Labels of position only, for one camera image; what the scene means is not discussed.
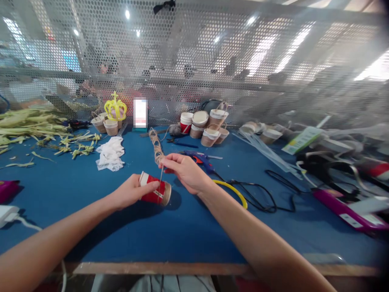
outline blue table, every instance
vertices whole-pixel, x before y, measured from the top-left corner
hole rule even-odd
[[[265,169],[281,173],[280,169],[255,148],[232,135],[222,145],[208,149],[201,146],[199,140],[190,137],[180,140],[198,145],[200,152],[223,157],[222,160],[212,159],[212,163],[225,180],[261,183],[271,191],[279,206],[290,207],[289,197],[292,191],[264,173]],[[0,166],[13,162],[28,162],[33,156],[26,156],[26,153],[31,153],[34,144],[35,140],[29,139],[23,144],[13,145],[11,151],[0,156]],[[69,153],[54,156],[54,149],[35,149],[38,154],[51,158],[56,163],[34,157],[36,165],[33,167],[0,169],[2,180],[20,180],[24,187],[9,204],[25,209],[24,216],[27,219],[45,228],[109,194],[132,173],[145,171],[159,177],[160,170],[154,162],[153,147],[148,137],[140,138],[138,133],[126,133],[123,146],[126,151],[122,156],[125,165],[118,172],[98,171],[95,161],[99,154],[96,152],[72,160]],[[272,148],[282,157],[293,160],[293,157],[279,151],[281,146],[277,144]],[[162,149],[165,154],[169,154],[188,148],[163,141]],[[16,156],[16,159],[9,160],[13,156]],[[300,188],[308,188],[308,185],[292,175],[288,174],[286,177]],[[89,233],[69,253],[66,261],[203,263],[203,269],[207,264],[215,264],[217,267],[234,267],[238,264],[236,267],[240,267],[220,274],[239,273],[242,267],[246,269],[245,259],[207,208],[195,196],[189,194],[173,175],[165,174],[162,179],[169,182],[173,188],[171,202],[166,208],[138,202],[113,214]],[[259,190],[251,190],[259,200],[267,202]],[[228,192],[239,200],[233,192]],[[384,242],[356,232],[310,194],[301,195],[295,201],[296,213],[279,210],[275,214],[267,214],[256,210],[250,204],[249,211],[301,254],[336,253],[349,265],[377,266],[376,256],[385,247]],[[33,233],[33,230],[26,229],[19,223],[9,224],[0,230],[0,253]],[[86,271],[109,272],[109,268],[99,267],[100,270],[90,267]]]

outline perforated metal panel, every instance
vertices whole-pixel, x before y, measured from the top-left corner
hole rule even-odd
[[[331,127],[386,119],[381,15],[242,0],[177,1],[156,15],[162,2],[0,3],[0,91],[13,108],[57,95],[87,119],[116,90],[129,116],[134,97],[149,99],[151,125],[209,98],[228,102],[233,126],[292,110],[309,123],[332,114]]]

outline twine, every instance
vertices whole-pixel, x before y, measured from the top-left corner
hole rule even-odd
[[[162,152],[161,143],[158,139],[158,134],[152,127],[150,127],[149,137],[154,146],[154,161],[157,165],[159,165],[161,160],[164,159],[165,155]]]
[[[161,162],[162,159],[164,159],[165,155],[162,152],[161,143],[159,142],[159,139],[158,139],[158,133],[152,127],[150,127],[149,137],[150,137],[150,140],[154,146],[154,161],[159,166],[159,163]],[[161,182],[162,182],[162,174],[163,174],[163,165],[162,165],[162,169],[161,169],[161,177],[159,179],[159,187],[158,187],[159,193],[161,193],[160,189],[161,189]]]

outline fluorescent light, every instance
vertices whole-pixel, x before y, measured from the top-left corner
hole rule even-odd
[[[252,17],[247,21],[247,25],[253,24],[254,21],[255,21],[255,17],[252,16]]]

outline white charger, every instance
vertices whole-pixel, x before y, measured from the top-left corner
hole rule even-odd
[[[18,208],[16,206],[0,205],[0,229],[3,228],[4,225],[6,225],[8,222],[13,222],[15,220],[18,220],[24,226],[26,226],[28,228],[32,228],[32,229],[35,229],[37,231],[42,230],[42,228],[30,224],[23,217],[20,217],[19,213],[18,213],[19,210],[20,210],[20,208]],[[65,292],[67,275],[66,275],[65,263],[63,260],[61,261],[61,267],[62,267],[62,271],[64,272],[61,292]]]
[[[19,208],[15,206],[0,205],[0,228],[8,222],[12,222],[19,216]]]

